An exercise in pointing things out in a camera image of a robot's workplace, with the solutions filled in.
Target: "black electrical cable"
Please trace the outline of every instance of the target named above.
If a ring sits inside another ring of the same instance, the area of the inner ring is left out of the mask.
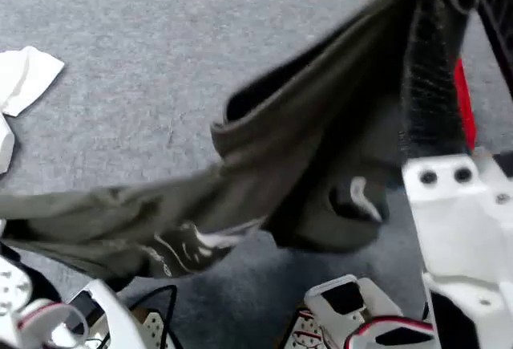
[[[175,303],[176,303],[176,295],[178,293],[178,289],[176,288],[176,285],[167,285],[162,286],[157,289],[154,289],[153,291],[150,291],[148,294],[145,294],[143,297],[139,298],[137,301],[135,301],[130,307],[130,310],[134,310],[136,307],[141,305],[143,302],[146,302],[148,299],[152,298],[153,296],[163,293],[164,291],[170,290],[171,291],[171,297],[169,298],[169,304],[168,309],[166,310],[166,315],[164,317],[164,326],[165,330],[168,331],[169,335],[172,337],[173,343],[175,344],[176,349],[184,349],[182,347],[182,344],[176,337],[176,335],[169,330],[169,325],[171,324],[171,319],[173,316],[173,311],[175,310]],[[165,349],[166,347],[166,332],[162,330],[162,334],[160,336],[160,349]],[[100,345],[96,347],[96,349],[103,349],[105,345],[107,345],[107,341],[111,337],[110,333],[107,333],[105,337],[103,338]]]

